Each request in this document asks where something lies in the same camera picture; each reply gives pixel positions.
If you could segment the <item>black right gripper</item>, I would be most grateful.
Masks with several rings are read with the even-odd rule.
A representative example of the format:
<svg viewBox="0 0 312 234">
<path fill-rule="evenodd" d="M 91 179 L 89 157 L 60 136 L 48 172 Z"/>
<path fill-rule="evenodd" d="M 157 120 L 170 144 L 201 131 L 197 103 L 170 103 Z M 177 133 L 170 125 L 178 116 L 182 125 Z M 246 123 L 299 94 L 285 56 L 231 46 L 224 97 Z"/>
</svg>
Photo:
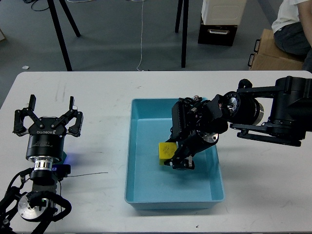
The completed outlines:
<svg viewBox="0 0 312 234">
<path fill-rule="evenodd" d="M 166 166 L 177 170 L 194 170 L 193 157 L 218 141 L 228 130 L 222 97 L 179 98 L 172 107 L 170 138 L 165 142 Z"/>
</svg>

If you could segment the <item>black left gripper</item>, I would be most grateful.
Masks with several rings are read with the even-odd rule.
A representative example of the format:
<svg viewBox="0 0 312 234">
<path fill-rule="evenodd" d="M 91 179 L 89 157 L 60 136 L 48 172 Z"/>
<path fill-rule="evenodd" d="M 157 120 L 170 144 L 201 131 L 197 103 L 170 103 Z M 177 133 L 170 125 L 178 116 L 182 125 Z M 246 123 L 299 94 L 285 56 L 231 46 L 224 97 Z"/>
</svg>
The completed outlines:
<svg viewBox="0 0 312 234">
<path fill-rule="evenodd" d="M 31 94 L 28 107 L 15 111 L 13 133 L 18 136 L 29 133 L 26 151 L 28 161 L 35 161 L 38 156 L 49 156 L 53 158 L 54 163 L 61 162 L 65 135 L 80 136 L 83 113 L 74 109 L 73 96 L 70 96 L 69 110 L 58 118 L 42 117 L 40 120 L 34 114 L 35 104 L 36 96 Z M 30 117 L 34 122 L 29 129 L 24 127 L 25 117 Z M 67 128 L 66 125 L 74 118 L 75 123 Z"/>
</svg>

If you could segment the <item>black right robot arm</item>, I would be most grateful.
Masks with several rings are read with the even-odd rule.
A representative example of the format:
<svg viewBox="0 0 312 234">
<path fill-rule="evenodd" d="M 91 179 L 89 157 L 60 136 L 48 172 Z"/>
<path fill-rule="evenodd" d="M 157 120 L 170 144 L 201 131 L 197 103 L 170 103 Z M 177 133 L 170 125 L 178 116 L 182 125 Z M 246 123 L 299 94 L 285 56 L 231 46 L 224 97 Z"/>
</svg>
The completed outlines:
<svg viewBox="0 0 312 234">
<path fill-rule="evenodd" d="M 274 86 L 253 87 L 242 79 L 236 91 L 180 98 L 172 107 L 169 142 L 177 150 L 164 161 L 173 169 L 194 169 L 193 157 L 217 144 L 219 135 L 237 129 L 239 138 L 299 147 L 312 130 L 312 81 L 287 76 Z"/>
</svg>

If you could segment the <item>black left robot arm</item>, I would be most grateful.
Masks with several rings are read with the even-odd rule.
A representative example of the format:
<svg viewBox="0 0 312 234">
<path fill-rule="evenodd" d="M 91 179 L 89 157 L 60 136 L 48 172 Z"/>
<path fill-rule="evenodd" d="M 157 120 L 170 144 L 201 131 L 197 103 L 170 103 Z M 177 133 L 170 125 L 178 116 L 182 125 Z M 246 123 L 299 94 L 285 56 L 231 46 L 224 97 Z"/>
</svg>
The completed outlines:
<svg viewBox="0 0 312 234">
<path fill-rule="evenodd" d="M 17 173 L 12 181 L 20 178 L 19 187 L 9 184 L 0 202 L 0 232 L 12 234 L 10 221 L 16 214 L 24 220 L 38 223 L 35 234 L 45 232 L 51 222 L 66 217 L 72 209 L 71 203 L 57 194 L 57 183 L 71 172 L 64 164 L 63 151 L 66 135 L 79 137 L 83 113 L 74 109 L 74 97 L 70 97 L 69 110 L 60 117 L 37 117 L 34 114 L 35 95 L 30 96 L 29 105 L 15 111 L 14 134 L 28 134 L 26 159 L 34 163 Z"/>
</svg>

